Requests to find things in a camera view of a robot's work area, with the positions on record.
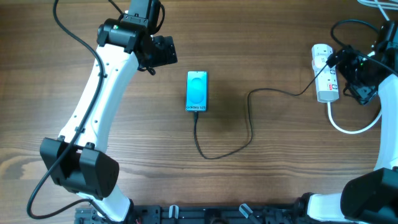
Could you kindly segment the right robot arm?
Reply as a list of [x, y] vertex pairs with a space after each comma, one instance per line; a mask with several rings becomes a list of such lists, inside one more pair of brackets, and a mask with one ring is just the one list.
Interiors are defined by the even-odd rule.
[[362, 105], [379, 97], [381, 143], [372, 172], [349, 181], [337, 194], [302, 195], [292, 223], [397, 223], [397, 21], [383, 23], [371, 48], [370, 55], [345, 44], [335, 53], [312, 50], [316, 76], [339, 71]]

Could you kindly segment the Galaxy S25 smartphone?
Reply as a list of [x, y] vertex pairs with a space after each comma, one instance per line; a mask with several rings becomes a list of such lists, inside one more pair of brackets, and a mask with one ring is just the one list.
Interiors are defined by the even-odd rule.
[[206, 71], [187, 72], [186, 111], [206, 111], [208, 98], [208, 73]]

